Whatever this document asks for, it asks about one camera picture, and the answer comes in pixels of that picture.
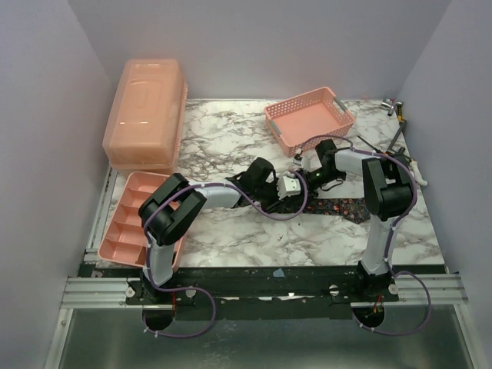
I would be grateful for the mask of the dark floral necktie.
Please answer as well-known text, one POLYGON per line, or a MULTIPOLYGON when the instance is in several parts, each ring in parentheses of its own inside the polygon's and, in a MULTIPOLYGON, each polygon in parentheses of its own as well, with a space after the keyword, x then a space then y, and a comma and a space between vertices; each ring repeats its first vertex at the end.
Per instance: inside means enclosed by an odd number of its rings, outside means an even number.
POLYGON ((313 198, 309 197, 303 214, 340 216, 354 224, 371 219, 363 198, 313 198))

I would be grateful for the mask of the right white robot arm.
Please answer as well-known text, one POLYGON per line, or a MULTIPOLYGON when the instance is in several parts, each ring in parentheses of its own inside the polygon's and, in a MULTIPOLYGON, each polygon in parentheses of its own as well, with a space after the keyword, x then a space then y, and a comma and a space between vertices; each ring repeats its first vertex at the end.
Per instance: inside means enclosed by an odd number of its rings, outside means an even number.
POLYGON ((364 203, 371 216, 367 246, 357 264, 353 291, 371 301, 391 282, 394 237, 417 201, 415 180, 402 161, 377 152, 337 148, 325 139, 315 147, 321 167, 307 172, 310 188, 319 188, 347 173, 363 179, 364 203))

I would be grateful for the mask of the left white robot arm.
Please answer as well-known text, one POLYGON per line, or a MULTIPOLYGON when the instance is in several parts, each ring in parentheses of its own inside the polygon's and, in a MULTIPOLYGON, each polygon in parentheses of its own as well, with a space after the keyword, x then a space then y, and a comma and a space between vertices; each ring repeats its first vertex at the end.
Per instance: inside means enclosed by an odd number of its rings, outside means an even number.
POLYGON ((155 304, 165 302, 173 276, 174 246, 185 236, 202 210, 250 205, 266 218, 287 221, 301 214, 309 197, 302 170, 278 176, 274 166, 257 158, 239 174, 217 182, 187 180, 174 173, 145 200, 138 210, 147 238, 144 294, 155 304))

